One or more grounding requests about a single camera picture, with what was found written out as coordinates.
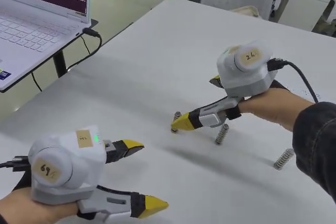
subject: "black cable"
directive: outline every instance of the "black cable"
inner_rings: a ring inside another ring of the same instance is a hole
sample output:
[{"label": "black cable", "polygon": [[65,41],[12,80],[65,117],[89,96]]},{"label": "black cable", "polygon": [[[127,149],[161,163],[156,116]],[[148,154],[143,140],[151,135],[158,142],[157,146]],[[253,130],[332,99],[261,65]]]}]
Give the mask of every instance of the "black cable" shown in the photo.
[{"label": "black cable", "polygon": [[24,172],[29,167],[28,156],[15,156],[11,161],[0,164],[0,168],[12,168],[14,172]]},{"label": "black cable", "polygon": [[32,75],[33,81],[35,82],[35,85],[36,85],[37,88],[40,90],[40,92],[42,92],[43,90],[42,90],[42,88],[40,87],[40,85],[37,83],[37,81],[36,81],[36,79],[35,79],[35,75],[34,75],[34,73],[32,72],[31,75]]},{"label": "black cable", "polygon": [[303,82],[304,82],[305,85],[307,86],[307,89],[309,90],[311,96],[313,97],[314,102],[315,102],[315,103],[318,103],[319,100],[317,99],[316,94],[315,94],[313,88],[311,87],[309,81],[308,81],[307,78],[304,76],[304,74],[302,73],[302,71],[298,68],[298,66],[296,66],[294,63],[292,63],[292,62],[290,62],[290,61],[286,61],[286,60],[284,61],[283,64],[284,64],[284,65],[289,65],[289,66],[291,66],[292,68],[295,69],[295,71],[299,74],[299,76],[302,78]]},{"label": "black cable", "polygon": [[0,168],[7,167],[7,164],[8,164],[7,162],[6,162],[6,163],[1,163],[1,164],[0,164]]},{"label": "black cable", "polygon": [[103,39],[101,38],[100,34],[90,28],[84,28],[83,29],[83,33],[84,34],[87,34],[87,35],[90,35],[90,36],[93,36],[93,37],[97,37],[99,38],[99,46],[94,50],[92,51],[92,53],[90,53],[89,55],[87,55],[86,57],[84,57],[83,59],[75,62],[74,64],[70,65],[68,68],[67,68],[67,71],[69,71],[69,69],[71,69],[72,67],[80,64],[81,62],[85,61],[86,59],[90,58],[91,56],[95,55],[96,52],[98,52],[98,50],[101,48],[101,45],[103,44]]},{"label": "black cable", "polygon": [[88,46],[86,45],[86,41],[84,40],[83,36],[80,36],[80,38],[83,40],[84,46],[85,46],[86,50],[88,51],[88,53],[90,54],[91,52],[90,52]]},{"label": "black cable", "polygon": [[276,59],[276,58],[270,59],[267,62],[268,71],[279,70],[279,69],[283,68],[284,66],[291,66],[292,68],[295,69],[295,71],[299,74],[299,76],[301,77],[301,79],[305,83],[307,89],[309,90],[311,96],[314,99],[314,102],[318,103],[319,100],[317,99],[313,88],[311,87],[311,85],[310,85],[309,81],[307,80],[306,76],[304,76],[304,74],[302,73],[302,71],[299,69],[298,66],[296,66],[294,63],[292,63],[288,60],[282,60],[282,59]]}]

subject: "denim sleeve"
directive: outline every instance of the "denim sleeve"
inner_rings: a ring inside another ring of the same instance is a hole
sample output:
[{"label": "denim sleeve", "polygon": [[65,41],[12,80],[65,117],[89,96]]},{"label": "denim sleeve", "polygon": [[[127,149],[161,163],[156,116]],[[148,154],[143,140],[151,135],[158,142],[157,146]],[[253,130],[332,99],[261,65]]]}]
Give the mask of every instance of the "denim sleeve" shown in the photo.
[{"label": "denim sleeve", "polygon": [[320,102],[303,110],[293,128],[298,168],[336,202],[336,105]]},{"label": "denim sleeve", "polygon": [[0,215],[0,224],[7,224],[7,221]]}]

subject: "laptop keyboard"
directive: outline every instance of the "laptop keyboard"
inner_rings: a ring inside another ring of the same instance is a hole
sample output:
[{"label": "laptop keyboard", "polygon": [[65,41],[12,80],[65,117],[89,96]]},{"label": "laptop keyboard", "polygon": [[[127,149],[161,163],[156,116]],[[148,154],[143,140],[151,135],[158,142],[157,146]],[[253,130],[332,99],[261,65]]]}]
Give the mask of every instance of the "laptop keyboard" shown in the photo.
[{"label": "laptop keyboard", "polygon": [[33,16],[15,15],[0,8],[0,41],[8,40],[36,52],[44,52],[77,28],[77,25],[64,26]]}]

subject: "hand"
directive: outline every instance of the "hand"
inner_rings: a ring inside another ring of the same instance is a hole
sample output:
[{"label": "hand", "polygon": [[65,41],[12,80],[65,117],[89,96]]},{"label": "hand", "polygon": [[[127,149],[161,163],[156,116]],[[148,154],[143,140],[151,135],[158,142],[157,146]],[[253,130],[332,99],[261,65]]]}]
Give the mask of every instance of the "hand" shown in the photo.
[{"label": "hand", "polygon": [[57,206],[41,204],[31,200],[30,190],[18,189],[0,200],[0,214],[8,224],[52,224],[77,214],[75,202]]},{"label": "hand", "polygon": [[241,102],[241,113],[252,113],[267,121],[278,123],[285,129],[293,131],[299,113],[313,105],[286,89],[271,88],[267,92]]}]

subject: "compression spring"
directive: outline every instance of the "compression spring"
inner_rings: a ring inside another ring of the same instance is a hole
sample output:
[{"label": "compression spring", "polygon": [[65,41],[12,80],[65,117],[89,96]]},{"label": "compression spring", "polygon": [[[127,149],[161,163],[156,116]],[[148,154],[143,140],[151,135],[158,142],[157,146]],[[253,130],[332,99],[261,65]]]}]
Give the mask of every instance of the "compression spring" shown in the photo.
[{"label": "compression spring", "polygon": [[225,136],[226,136],[226,134],[227,134],[228,131],[229,131],[229,125],[226,124],[226,123],[224,123],[222,125],[222,127],[220,128],[220,132],[217,135],[217,138],[216,138],[216,141],[215,141],[215,143],[217,145],[222,145],[223,140],[224,140],[224,138],[225,138]]},{"label": "compression spring", "polygon": [[[180,113],[180,111],[177,111],[175,114],[174,114],[174,119],[173,119],[173,122],[178,119],[182,114]],[[171,132],[172,133],[177,133],[179,130],[178,129],[175,129],[175,128],[171,128]]]},{"label": "compression spring", "polygon": [[294,150],[287,149],[285,152],[279,157],[279,159],[274,163],[274,168],[276,170],[281,170],[287,162],[294,156]]}]

